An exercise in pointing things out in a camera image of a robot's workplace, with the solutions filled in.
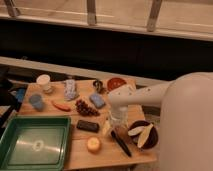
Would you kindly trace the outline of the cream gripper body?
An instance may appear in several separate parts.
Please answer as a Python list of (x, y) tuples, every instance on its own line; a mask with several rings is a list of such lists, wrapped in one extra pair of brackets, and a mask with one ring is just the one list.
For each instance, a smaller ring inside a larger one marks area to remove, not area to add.
[(103, 135), (109, 135), (112, 131), (128, 127), (128, 114), (126, 107), (112, 107), (102, 128)]

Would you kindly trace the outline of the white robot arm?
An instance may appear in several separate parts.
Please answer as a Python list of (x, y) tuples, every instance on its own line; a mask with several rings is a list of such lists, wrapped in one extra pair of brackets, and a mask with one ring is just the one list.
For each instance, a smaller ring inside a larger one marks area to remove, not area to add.
[(160, 171), (213, 171), (213, 72), (195, 72), (138, 90), (125, 84), (108, 94), (109, 119), (121, 125), (129, 105), (160, 112)]

